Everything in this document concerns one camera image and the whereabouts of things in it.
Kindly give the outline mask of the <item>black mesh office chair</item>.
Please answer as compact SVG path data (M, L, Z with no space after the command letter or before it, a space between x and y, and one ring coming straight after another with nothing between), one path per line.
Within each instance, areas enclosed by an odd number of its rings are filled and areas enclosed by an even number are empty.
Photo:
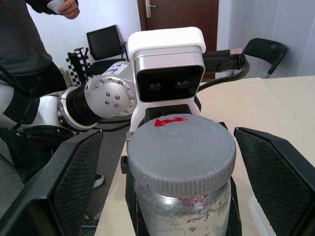
M86 69L87 76L100 75L116 62L129 61L126 42L120 40L116 25L88 32L87 40L94 59Z

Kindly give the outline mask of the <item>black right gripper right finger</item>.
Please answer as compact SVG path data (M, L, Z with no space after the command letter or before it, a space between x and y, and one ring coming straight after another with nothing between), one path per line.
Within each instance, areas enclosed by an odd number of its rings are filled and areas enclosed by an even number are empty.
M315 236L315 167L287 140L234 130L253 193L277 236Z

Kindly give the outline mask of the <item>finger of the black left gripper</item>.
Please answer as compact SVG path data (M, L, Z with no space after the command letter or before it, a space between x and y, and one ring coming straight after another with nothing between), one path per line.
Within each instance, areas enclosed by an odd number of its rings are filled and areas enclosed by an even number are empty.
M231 201L228 219L228 236L242 236L242 222L238 205L237 189L233 178L231 183Z
M128 211L131 217L133 224L133 230L135 235L138 235L138 226L137 226L137 197L134 190L134 178L131 173L128 157L126 155L121 156L121 171L122 174L126 174L126 192L125 199L128 207Z

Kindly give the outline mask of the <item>grey screw lid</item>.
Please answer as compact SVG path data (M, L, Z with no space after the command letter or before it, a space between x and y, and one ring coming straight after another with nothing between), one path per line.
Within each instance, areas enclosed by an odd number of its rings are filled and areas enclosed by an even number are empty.
M202 116L169 115L139 127L127 145L136 183L160 195L197 197L231 177L236 145L221 124Z

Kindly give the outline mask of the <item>black white checkerboard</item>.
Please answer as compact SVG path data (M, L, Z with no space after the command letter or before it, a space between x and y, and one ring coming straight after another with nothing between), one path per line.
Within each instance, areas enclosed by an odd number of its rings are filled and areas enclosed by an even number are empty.
M67 56L67 61L70 63L70 75L74 77L74 84L81 86L90 78L87 75L88 69L92 65L89 48L76 48L74 52L68 52Z

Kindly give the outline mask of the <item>dark brown door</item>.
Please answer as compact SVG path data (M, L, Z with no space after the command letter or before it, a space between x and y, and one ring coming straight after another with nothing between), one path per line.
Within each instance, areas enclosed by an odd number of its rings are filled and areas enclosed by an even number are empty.
M151 18L145 0L137 0L142 30L197 27L202 30L206 51L217 49L219 0L150 0Z

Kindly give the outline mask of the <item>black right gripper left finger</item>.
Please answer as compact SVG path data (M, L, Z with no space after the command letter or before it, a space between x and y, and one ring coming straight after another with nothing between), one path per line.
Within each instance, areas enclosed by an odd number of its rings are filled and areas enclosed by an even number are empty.
M0 236L79 236L102 140L95 130L63 142L0 219Z

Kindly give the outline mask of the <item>clear plastic box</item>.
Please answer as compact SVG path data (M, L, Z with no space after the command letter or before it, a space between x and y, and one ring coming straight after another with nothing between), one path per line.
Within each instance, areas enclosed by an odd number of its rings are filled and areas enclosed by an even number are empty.
M270 222L263 212L262 207L258 203L255 195L250 198L248 205L260 236L276 236L276 233L271 227Z

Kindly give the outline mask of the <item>black plastic folding chair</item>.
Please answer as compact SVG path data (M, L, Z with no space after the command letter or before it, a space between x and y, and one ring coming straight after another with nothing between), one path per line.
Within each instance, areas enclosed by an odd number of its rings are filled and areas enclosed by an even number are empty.
M263 38L254 38L248 42L243 53L264 60L271 65L264 76L264 79L268 79L284 59L288 50L289 47L280 42Z

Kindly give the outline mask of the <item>small white object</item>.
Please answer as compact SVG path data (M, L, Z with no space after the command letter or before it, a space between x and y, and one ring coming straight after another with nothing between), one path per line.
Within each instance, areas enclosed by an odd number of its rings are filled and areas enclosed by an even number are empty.
M56 14L59 14L60 12L58 9L64 4L64 0L51 0L47 3L47 7L54 11Z

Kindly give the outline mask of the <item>person in grey shirt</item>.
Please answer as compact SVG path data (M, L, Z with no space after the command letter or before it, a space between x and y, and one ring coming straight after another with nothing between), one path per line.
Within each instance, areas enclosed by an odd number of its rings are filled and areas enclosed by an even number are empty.
M54 14L50 0L0 0L0 64L27 91L38 96L67 88L63 75L47 53L27 6Z

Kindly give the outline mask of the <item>blue shoe with white sole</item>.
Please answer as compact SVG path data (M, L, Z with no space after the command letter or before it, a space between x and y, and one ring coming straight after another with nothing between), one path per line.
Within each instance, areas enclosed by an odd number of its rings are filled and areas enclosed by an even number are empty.
M104 175L96 173L93 189L100 187L104 183Z

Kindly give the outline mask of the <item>glass jar with white powder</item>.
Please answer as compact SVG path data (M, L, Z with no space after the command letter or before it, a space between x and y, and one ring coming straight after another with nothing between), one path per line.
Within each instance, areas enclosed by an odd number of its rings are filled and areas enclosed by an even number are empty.
M226 236L231 182L192 198L174 198L134 185L136 236Z

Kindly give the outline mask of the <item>person's bare hand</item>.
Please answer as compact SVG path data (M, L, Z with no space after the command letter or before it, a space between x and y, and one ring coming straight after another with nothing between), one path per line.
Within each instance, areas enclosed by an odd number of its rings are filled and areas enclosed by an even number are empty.
M68 19L75 19L79 13L77 0L64 0L64 3L58 8L58 12Z

